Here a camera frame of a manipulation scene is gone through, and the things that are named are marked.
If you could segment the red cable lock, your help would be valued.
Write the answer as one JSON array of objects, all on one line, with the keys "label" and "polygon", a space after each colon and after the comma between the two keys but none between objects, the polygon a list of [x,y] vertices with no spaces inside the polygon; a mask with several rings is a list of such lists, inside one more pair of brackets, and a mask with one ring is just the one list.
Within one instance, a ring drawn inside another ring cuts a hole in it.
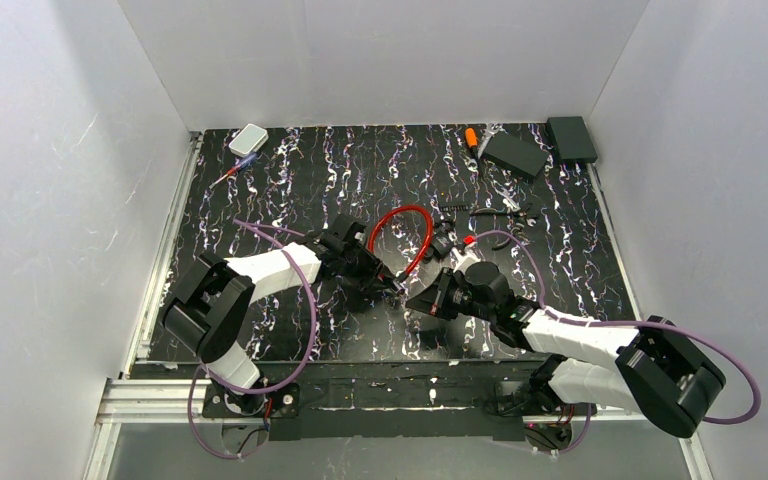
[{"label": "red cable lock", "polygon": [[407,228],[403,221],[397,219],[398,216],[403,214],[421,216],[424,221],[425,228],[424,233],[422,234],[421,242],[416,248],[413,259],[400,273],[395,275],[394,282],[396,284],[401,284],[410,277],[410,275],[416,270],[416,268],[425,258],[425,255],[431,246],[431,242],[434,237],[434,221],[432,219],[431,213],[426,208],[415,204],[397,207],[384,214],[378,220],[378,222],[374,225],[371,233],[368,235],[368,239],[366,241],[367,250],[375,255],[375,245],[379,235],[382,233],[383,229],[390,225],[393,221],[396,221],[397,224],[397,228],[394,229],[396,236],[398,238],[404,237],[407,234]]}]

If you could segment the black padlock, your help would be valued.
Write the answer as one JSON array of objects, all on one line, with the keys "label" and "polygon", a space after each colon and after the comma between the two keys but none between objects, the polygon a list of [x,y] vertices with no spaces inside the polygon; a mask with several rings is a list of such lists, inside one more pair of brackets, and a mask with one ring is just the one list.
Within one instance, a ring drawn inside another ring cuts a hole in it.
[{"label": "black padlock", "polygon": [[432,239],[425,255],[427,261],[443,260],[449,255],[454,246],[450,233],[455,230],[455,226],[451,219],[443,219],[434,224]]}]

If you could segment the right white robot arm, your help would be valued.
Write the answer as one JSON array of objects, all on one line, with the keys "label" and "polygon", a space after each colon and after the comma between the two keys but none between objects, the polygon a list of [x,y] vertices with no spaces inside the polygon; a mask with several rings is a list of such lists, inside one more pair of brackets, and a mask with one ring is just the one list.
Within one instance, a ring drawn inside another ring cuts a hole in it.
[{"label": "right white robot arm", "polygon": [[407,308],[444,320],[485,321],[505,345],[547,355],[528,383],[543,409],[598,404],[638,413],[654,426],[689,438],[726,385],[723,372],[672,323],[564,317],[518,295],[496,264],[444,268]]}]

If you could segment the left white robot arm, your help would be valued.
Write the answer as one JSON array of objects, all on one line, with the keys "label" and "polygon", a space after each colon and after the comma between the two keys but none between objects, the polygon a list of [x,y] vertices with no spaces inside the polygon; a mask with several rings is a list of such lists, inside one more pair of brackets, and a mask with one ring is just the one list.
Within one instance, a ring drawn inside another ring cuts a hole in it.
[{"label": "left white robot arm", "polygon": [[238,340],[248,308],[263,297],[300,287],[317,309],[313,285],[335,280],[363,297],[400,291],[399,278],[363,243],[365,225],[340,214],[327,228],[245,257],[201,254],[178,281],[160,315],[162,326],[195,354],[216,383],[236,394],[276,392],[294,382],[302,358],[283,381],[257,387],[260,371]]}]

